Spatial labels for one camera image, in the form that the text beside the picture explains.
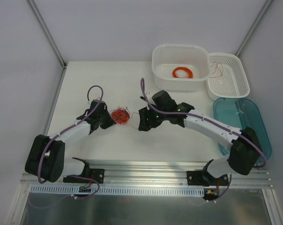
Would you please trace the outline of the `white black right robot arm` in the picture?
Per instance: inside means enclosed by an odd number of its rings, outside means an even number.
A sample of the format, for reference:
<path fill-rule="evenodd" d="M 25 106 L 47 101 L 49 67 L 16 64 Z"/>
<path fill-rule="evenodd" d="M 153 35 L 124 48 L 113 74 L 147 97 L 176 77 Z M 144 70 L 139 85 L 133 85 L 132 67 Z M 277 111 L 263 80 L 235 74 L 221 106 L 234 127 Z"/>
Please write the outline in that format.
<path fill-rule="evenodd" d="M 161 90 L 152 97 L 153 103 L 139 110 L 139 131 L 150 131 L 164 121 L 197 131 L 226 147 L 229 154 L 209 160 L 201 170 L 186 173 L 189 185 L 209 187 L 220 182 L 228 185 L 224 178 L 231 172 L 248 175 L 256 167 L 262 148 L 256 132 L 246 127 L 239 129 L 204 116 L 192 105 L 177 104 L 168 92 Z"/>

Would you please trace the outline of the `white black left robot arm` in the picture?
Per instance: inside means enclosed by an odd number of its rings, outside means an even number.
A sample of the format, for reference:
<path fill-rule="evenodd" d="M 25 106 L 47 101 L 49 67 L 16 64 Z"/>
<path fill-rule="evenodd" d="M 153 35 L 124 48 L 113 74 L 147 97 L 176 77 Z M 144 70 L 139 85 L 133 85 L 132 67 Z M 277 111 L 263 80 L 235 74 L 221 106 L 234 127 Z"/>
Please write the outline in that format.
<path fill-rule="evenodd" d="M 92 178 L 88 162 L 77 157 L 65 158 L 65 151 L 98 128 L 107 129 L 115 124 L 106 103 L 93 100 L 90 108 L 77 117 L 70 127 L 54 136 L 35 137 L 25 171 L 37 176 L 41 183 L 56 182 L 60 177 L 63 177 L 65 182 L 86 182 Z"/>

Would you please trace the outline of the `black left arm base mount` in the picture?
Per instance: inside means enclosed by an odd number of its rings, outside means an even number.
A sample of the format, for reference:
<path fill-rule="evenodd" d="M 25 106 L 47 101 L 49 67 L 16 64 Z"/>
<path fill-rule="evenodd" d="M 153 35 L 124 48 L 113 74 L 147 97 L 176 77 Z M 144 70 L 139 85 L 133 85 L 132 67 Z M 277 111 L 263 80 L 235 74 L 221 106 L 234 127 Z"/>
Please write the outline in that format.
<path fill-rule="evenodd" d="M 93 179 L 103 184 L 104 173 L 105 169 L 91 168 L 88 161 L 73 157 L 65 160 L 61 176 L 64 183 L 84 183 Z"/>

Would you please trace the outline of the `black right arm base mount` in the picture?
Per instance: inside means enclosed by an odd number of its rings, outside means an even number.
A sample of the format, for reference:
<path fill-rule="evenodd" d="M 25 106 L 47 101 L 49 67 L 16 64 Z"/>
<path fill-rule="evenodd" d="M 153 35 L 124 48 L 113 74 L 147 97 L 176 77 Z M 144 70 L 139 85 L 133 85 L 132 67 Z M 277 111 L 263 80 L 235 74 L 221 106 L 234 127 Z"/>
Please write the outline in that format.
<path fill-rule="evenodd" d="M 208 166 L 213 160 L 208 161 L 201 170 L 186 171 L 187 184 L 189 186 L 228 186 L 228 175 L 222 175 L 218 178 L 214 178 L 208 173 Z"/>

